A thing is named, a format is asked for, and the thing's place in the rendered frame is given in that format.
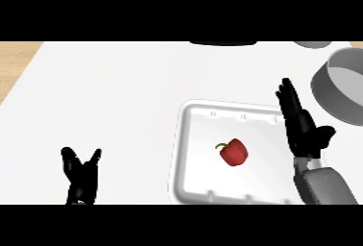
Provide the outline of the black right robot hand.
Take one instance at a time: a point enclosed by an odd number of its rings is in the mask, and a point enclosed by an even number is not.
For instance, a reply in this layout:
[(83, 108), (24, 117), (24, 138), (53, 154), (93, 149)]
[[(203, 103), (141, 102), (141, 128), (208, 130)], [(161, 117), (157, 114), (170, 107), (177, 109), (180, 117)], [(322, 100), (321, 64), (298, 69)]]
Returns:
[(332, 126), (316, 126), (309, 110), (303, 108), (298, 93), (288, 78), (282, 79), (275, 95), (285, 119), (293, 155), (295, 158), (319, 159), (321, 151), (328, 148), (337, 130)]

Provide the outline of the red bell pepper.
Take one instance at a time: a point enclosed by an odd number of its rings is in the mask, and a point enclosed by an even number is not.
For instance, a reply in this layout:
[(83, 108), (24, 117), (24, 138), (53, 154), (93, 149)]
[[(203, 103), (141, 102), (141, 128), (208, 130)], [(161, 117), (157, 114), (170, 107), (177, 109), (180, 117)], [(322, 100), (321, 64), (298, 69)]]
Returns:
[(248, 151), (236, 138), (229, 143), (219, 143), (216, 147), (222, 147), (220, 156), (229, 166), (238, 166), (245, 163)]

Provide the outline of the grey round object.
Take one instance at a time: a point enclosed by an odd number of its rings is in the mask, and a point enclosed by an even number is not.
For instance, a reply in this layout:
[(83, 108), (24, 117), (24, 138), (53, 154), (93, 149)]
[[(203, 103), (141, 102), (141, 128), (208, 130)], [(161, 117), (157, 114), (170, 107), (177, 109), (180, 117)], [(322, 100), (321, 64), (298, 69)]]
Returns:
[(331, 45), (332, 41), (294, 41), (300, 46), (309, 49), (321, 49)]

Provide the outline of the black object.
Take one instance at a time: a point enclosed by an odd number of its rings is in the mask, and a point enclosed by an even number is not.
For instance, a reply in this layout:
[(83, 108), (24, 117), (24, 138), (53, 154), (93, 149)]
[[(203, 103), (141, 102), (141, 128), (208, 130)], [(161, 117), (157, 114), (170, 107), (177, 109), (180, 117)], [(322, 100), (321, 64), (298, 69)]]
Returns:
[(257, 41), (191, 41), (197, 45), (207, 46), (248, 46), (257, 44)]

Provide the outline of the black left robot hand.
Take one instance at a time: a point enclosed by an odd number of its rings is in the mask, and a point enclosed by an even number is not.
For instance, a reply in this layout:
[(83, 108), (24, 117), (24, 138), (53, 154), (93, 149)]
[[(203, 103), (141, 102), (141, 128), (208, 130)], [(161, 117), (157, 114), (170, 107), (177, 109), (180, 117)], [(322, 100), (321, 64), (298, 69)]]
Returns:
[(90, 160), (82, 162), (70, 147), (61, 149), (62, 169), (70, 181), (67, 205), (93, 205), (98, 192), (98, 163), (102, 150), (96, 149)]

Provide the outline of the grey metal pot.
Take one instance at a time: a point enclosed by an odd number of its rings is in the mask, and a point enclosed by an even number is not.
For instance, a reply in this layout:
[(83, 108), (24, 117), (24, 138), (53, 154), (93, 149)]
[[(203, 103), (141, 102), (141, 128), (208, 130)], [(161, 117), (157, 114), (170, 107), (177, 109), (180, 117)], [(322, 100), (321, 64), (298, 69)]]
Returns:
[(363, 126), (363, 48), (334, 52), (312, 77), (310, 90), (328, 113), (344, 123)]

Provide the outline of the white foam tray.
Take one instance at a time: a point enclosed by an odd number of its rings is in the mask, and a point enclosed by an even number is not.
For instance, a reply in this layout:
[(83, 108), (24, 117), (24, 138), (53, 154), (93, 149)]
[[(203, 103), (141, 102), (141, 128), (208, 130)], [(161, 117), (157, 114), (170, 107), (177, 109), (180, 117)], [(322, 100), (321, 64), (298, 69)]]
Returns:
[(183, 104), (169, 192), (183, 205), (303, 203), (278, 107), (204, 100)]

